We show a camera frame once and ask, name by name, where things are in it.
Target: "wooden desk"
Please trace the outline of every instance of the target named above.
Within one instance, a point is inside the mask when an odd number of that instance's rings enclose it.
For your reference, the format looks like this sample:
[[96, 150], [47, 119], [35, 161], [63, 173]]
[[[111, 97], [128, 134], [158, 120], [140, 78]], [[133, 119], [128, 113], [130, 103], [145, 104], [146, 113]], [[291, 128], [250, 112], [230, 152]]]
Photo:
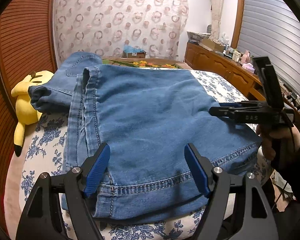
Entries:
[[258, 76], [243, 69], [239, 63], [227, 57], [188, 42], [185, 62], [195, 70], [219, 74], [248, 100], [265, 100]]

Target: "window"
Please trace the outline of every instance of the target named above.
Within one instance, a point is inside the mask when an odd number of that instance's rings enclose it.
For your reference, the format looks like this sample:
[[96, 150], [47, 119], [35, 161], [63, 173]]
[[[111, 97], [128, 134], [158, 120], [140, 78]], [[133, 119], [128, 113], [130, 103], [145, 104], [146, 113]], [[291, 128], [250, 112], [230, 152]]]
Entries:
[[237, 49], [268, 56], [277, 75], [300, 95], [300, 22], [283, 0], [244, 0]]

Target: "yellow stuffed toy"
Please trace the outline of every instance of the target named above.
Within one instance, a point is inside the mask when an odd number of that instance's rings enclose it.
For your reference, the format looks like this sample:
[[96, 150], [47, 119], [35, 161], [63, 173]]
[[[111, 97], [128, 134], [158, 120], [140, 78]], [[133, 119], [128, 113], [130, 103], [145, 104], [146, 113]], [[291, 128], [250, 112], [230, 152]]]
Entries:
[[36, 111], [30, 104], [28, 88], [47, 83], [53, 76], [53, 73], [43, 70], [37, 73], [27, 75], [24, 80], [16, 84], [11, 90], [12, 97], [16, 97], [16, 113], [18, 124], [14, 131], [14, 151], [19, 157], [21, 155], [23, 139], [26, 125], [38, 122], [42, 113]]

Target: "folded denim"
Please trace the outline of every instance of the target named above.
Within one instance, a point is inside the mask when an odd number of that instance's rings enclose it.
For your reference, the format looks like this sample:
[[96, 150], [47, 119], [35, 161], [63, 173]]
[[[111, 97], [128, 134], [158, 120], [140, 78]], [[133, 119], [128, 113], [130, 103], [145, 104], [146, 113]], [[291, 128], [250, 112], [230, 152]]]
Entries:
[[251, 170], [260, 146], [247, 125], [210, 116], [211, 106], [218, 103], [188, 70], [88, 67], [77, 75], [63, 172], [107, 142], [109, 165], [97, 197], [89, 199], [93, 217], [144, 223], [200, 208], [207, 199], [196, 188], [184, 146], [194, 143], [232, 174]]
[[71, 54], [47, 83], [29, 87], [31, 105], [41, 113], [69, 112], [77, 74], [82, 74], [85, 67], [98, 64], [102, 64], [102, 59], [97, 54]]

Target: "headboard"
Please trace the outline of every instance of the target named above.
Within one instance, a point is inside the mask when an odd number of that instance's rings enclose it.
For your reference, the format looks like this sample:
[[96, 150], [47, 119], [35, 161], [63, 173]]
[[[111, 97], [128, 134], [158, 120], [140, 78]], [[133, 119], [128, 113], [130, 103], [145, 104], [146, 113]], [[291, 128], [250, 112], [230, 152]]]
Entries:
[[52, 39], [53, 0], [12, 0], [0, 15], [0, 225], [17, 124], [11, 89], [32, 71], [57, 69]]

